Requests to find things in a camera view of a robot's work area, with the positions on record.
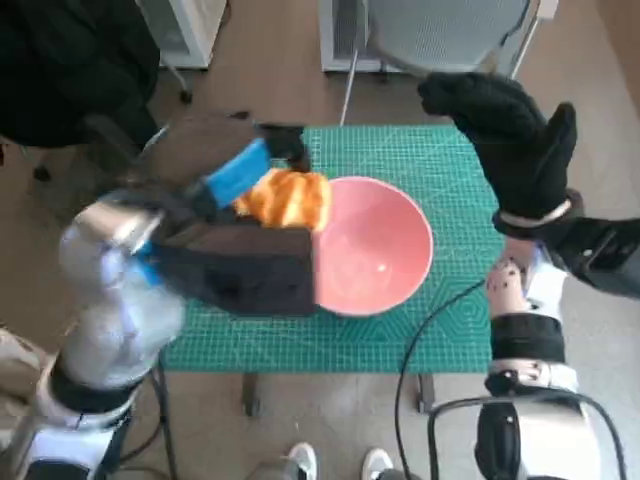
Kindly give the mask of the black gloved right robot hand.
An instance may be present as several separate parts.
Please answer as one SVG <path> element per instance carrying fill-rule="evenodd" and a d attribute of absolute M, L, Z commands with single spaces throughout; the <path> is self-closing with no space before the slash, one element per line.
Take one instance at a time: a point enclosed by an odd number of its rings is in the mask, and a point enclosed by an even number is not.
<path fill-rule="evenodd" d="M 565 202 L 572 103 L 547 118 L 520 83 L 485 73 L 432 73 L 418 94 L 425 113 L 451 119 L 472 144 L 501 212 L 540 221 Z"/>

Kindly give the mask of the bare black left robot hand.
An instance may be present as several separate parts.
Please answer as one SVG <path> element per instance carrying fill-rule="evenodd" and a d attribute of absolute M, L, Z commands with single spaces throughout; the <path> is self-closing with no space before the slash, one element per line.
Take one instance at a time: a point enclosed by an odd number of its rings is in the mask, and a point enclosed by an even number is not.
<path fill-rule="evenodd" d="M 163 207 L 177 224 L 211 222 L 264 177 L 275 160 L 308 172 L 301 124 L 260 122 L 248 113 L 185 114 L 147 146 L 149 168 L 166 190 Z"/>

